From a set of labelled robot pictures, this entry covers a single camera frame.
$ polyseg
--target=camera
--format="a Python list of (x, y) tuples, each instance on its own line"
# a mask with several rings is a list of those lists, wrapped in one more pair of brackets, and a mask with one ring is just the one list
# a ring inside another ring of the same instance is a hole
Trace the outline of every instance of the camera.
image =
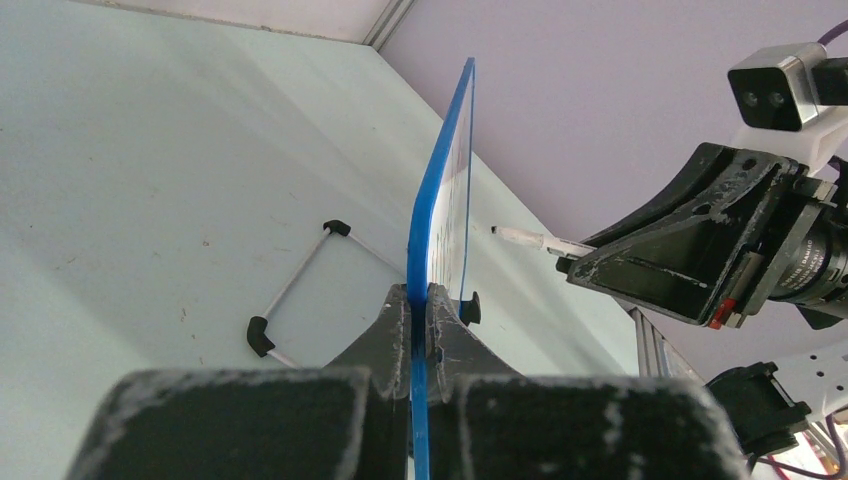
[(824, 113), (811, 70), (827, 58), (818, 43), (763, 48), (728, 73), (730, 88), (752, 128), (797, 132)]

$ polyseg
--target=white marker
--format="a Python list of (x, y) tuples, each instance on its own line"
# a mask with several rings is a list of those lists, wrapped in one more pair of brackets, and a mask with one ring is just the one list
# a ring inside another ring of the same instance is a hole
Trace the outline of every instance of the white marker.
[(577, 260), (592, 252), (594, 247), (582, 243), (563, 240), (551, 235), (533, 233), (517, 228), (492, 227), (492, 233), (508, 242), (538, 250), (546, 250), (551, 255)]

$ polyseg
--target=table surface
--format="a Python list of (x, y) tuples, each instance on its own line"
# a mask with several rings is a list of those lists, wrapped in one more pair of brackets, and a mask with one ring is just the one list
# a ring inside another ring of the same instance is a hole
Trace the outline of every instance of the table surface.
[[(373, 49), (68, 2), (2, 4), (3, 478), (61, 476), (97, 402), (129, 371), (279, 368), (248, 348), (246, 322), (324, 221), (346, 221), (405, 265), (441, 120)], [(636, 374), (633, 323), (611, 298), (488, 234), (545, 229), (474, 162), (474, 333), (525, 374)], [(331, 237), (268, 335), (321, 366), (402, 281)]]

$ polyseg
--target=purple cable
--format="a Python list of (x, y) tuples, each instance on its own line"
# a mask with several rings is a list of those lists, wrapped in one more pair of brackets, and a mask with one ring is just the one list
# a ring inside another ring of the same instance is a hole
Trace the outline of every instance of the purple cable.
[(827, 46), (828, 43), (832, 42), (836, 37), (842, 35), (845, 32), (848, 32), (848, 20), (845, 20), (839, 25), (828, 30), (827, 33), (822, 35), (822, 38), (819, 39), (819, 43), (824, 46)]
[(842, 446), (842, 439), (839, 438), (839, 433), (836, 431), (836, 424), (833, 422), (833, 414), (826, 416), (824, 421), (827, 424), (827, 431), (830, 433), (830, 439), (833, 441), (833, 446), (834, 448), (836, 448), (836, 457), (839, 463), (838, 472), (831, 475), (826, 475), (823, 473), (810, 472), (808, 470), (804, 470), (798, 467), (793, 467), (792, 465), (787, 465), (785, 463), (780, 462), (773, 462), (771, 460), (766, 460), (763, 458), (757, 461), (766, 465), (771, 465), (772, 467), (778, 467), (783, 470), (797, 473), (799, 475), (804, 475), (805, 477), (818, 478), (820, 480), (837, 480), (840, 478), (845, 478), (846, 473), (848, 473), (845, 471), (845, 448)]

